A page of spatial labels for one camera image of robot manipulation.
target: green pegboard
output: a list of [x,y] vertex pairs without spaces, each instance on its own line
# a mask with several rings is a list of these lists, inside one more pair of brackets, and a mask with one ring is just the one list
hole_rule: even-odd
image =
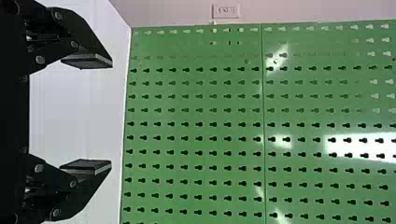
[[134,30],[121,223],[394,220],[395,25]]

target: wall socket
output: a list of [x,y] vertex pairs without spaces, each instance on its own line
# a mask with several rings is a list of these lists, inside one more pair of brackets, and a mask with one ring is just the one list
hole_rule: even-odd
[[238,19],[241,17],[241,5],[213,4],[213,19]]

